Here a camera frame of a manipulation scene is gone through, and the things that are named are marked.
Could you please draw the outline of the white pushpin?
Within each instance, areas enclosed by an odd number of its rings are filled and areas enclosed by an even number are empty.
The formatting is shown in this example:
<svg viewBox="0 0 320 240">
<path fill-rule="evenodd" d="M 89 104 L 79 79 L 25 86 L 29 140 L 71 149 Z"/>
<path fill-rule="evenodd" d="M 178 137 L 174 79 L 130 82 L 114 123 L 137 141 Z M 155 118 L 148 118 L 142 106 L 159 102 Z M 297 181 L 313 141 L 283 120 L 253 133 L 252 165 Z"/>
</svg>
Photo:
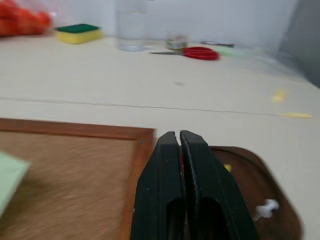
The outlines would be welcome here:
<svg viewBox="0 0 320 240">
<path fill-rule="evenodd" d="M 273 211 L 278 210 L 280 204 L 275 199 L 266 199 L 263 205 L 256 206 L 256 215 L 254 221 L 257 222 L 261 218 L 271 218 Z"/>
</svg>

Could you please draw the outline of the pale green sticky note pad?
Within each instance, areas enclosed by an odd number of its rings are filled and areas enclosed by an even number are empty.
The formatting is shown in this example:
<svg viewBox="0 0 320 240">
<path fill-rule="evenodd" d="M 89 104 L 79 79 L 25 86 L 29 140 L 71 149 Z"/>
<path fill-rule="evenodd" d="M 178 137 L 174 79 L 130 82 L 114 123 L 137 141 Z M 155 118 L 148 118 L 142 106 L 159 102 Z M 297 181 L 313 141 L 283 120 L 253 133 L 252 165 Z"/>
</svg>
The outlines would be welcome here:
<svg viewBox="0 0 320 240">
<path fill-rule="evenodd" d="M 234 48 L 221 47 L 214 50 L 225 57 L 244 57 L 246 55 L 243 51 Z"/>
</svg>

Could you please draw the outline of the dark brown wooden tray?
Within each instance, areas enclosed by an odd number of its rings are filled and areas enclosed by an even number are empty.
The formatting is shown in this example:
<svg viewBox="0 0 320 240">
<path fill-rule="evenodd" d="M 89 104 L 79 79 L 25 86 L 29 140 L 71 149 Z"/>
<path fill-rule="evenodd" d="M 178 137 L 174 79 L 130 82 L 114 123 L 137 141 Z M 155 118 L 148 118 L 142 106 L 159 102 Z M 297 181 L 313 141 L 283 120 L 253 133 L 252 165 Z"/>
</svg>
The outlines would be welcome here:
<svg viewBox="0 0 320 240">
<path fill-rule="evenodd" d="M 231 166 L 230 173 L 253 219 L 256 207 L 262 206 L 267 199 L 279 203 L 279 209 L 273 210 L 270 218 L 255 221 L 260 240 L 303 240 L 304 230 L 299 216 L 257 154 L 235 146 L 211 146 L 210 149 L 221 163 Z"/>
</svg>

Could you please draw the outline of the yellow sponge with green top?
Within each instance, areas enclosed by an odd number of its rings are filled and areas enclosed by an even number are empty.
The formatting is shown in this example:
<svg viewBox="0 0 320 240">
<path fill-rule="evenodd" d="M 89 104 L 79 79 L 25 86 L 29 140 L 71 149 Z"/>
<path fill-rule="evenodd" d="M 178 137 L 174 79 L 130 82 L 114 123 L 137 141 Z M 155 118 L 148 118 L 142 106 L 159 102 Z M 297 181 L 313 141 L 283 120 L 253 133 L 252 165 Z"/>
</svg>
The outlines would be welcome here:
<svg viewBox="0 0 320 240">
<path fill-rule="evenodd" d="M 55 37 L 63 43 L 78 45 L 102 38 L 103 32 L 98 26 L 80 23 L 56 27 Z"/>
</svg>

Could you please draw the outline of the black marker pen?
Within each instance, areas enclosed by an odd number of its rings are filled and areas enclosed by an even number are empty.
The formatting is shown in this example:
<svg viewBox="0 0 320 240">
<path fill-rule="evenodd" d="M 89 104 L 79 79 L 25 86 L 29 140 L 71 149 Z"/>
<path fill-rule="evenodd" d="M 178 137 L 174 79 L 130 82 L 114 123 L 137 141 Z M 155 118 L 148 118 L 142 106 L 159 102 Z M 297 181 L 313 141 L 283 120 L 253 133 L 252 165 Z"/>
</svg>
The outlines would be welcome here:
<svg viewBox="0 0 320 240">
<path fill-rule="evenodd" d="M 218 46 L 218 47 L 225 47 L 225 48 L 234 48 L 235 45 L 233 43 L 220 43 L 214 41 L 200 41 L 202 45 L 209 45 L 209 46 Z"/>
</svg>

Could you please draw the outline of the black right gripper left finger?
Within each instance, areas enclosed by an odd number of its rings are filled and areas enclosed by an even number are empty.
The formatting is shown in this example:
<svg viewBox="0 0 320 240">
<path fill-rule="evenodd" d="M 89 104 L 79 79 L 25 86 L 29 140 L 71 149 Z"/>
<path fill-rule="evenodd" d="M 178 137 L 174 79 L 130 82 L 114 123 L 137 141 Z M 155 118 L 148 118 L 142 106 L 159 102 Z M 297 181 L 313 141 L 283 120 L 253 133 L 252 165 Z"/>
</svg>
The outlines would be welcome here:
<svg viewBox="0 0 320 240">
<path fill-rule="evenodd" d="M 175 133 L 162 135 L 136 184 L 130 240 L 184 240 L 186 190 Z"/>
</svg>

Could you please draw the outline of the bag of red tomatoes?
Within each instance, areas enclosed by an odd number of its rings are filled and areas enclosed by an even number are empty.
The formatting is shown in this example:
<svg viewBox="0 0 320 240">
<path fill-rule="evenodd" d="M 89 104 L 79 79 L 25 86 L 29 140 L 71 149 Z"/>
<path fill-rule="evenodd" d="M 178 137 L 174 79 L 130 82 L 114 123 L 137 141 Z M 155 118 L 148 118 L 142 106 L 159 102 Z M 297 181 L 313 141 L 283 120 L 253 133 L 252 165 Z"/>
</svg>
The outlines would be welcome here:
<svg viewBox="0 0 320 240">
<path fill-rule="evenodd" d="M 45 0 L 0 0 L 0 38 L 42 35 L 52 23 Z"/>
</svg>

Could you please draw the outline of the green sticky note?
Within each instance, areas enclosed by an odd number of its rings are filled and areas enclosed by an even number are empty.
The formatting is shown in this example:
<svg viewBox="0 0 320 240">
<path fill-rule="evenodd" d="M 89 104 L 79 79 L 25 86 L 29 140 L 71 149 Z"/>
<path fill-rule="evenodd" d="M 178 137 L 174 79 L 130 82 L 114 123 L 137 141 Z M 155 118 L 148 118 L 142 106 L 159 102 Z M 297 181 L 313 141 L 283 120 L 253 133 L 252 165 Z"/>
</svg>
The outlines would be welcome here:
<svg viewBox="0 0 320 240">
<path fill-rule="evenodd" d="M 0 218 L 29 167 L 29 162 L 0 151 Z"/>
</svg>

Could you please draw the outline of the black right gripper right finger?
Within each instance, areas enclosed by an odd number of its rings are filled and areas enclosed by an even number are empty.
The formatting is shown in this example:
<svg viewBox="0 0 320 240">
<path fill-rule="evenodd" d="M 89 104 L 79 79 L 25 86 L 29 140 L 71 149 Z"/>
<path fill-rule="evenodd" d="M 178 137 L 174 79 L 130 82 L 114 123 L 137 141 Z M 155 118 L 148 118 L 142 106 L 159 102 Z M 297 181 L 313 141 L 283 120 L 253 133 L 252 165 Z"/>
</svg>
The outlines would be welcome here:
<svg viewBox="0 0 320 240">
<path fill-rule="evenodd" d="M 191 240 L 258 240 L 240 188 L 202 136 L 180 132 Z"/>
</svg>

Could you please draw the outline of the red handled scissors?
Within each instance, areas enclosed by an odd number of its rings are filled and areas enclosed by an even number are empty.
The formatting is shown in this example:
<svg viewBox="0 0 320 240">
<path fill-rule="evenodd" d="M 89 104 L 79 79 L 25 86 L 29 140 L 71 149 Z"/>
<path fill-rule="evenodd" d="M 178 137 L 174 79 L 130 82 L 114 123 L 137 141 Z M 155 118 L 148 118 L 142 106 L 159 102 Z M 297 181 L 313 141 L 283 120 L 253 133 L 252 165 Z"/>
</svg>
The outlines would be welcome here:
<svg viewBox="0 0 320 240">
<path fill-rule="evenodd" d="M 220 58 L 220 55 L 211 48 L 194 46 L 186 47 L 180 50 L 170 50 L 170 51 L 161 51 L 161 52 L 151 52 L 151 54 L 156 55 L 179 55 L 187 58 L 204 60 L 204 61 L 217 61 Z"/>
</svg>

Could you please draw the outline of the wood framed cork board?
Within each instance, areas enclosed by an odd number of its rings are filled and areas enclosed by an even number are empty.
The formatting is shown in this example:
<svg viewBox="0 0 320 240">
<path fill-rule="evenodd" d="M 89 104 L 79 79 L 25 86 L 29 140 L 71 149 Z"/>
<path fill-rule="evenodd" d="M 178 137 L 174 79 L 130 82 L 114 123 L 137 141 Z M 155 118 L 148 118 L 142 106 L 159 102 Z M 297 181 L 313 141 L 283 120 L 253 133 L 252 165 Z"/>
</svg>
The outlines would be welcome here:
<svg viewBox="0 0 320 240">
<path fill-rule="evenodd" d="M 0 240 L 129 240 L 152 128 L 0 118 L 0 151 L 30 167 Z"/>
</svg>

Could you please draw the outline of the clear glass jar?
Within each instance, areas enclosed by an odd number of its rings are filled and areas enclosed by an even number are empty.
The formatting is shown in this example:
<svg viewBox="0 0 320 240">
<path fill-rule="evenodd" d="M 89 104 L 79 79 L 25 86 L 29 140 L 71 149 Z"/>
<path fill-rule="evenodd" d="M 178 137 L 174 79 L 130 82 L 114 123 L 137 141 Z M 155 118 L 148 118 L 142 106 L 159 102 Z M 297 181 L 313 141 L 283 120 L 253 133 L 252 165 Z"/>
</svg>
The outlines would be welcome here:
<svg viewBox="0 0 320 240">
<path fill-rule="evenodd" d="M 117 47 L 128 52 L 145 49 L 147 0 L 116 0 Z"/>
</svg>

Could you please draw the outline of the yellow paper scrap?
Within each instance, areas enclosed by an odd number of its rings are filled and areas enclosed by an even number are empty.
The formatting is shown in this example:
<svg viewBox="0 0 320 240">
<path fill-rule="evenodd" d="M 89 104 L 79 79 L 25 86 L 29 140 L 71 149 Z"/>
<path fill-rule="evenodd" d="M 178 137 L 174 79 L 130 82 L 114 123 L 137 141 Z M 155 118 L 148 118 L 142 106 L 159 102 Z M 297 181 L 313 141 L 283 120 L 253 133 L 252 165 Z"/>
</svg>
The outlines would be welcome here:
<svg viewBox="0 0 320 240">
<path fill-rule="evenodd" d="M 296 112 L 285 112 L 280 114 L 284 118 L 293 118 L 293 119 L 312 119 L 311 114 L 306 113 L 296 113 Z"/>
<path fill-rule="evenodd" d="M 286 99 L 287 93 L 284 89 L 278 89 L 275 91 L 274 95 L 271 97 L 273 103 L 280 103 Z"/>
</svg>

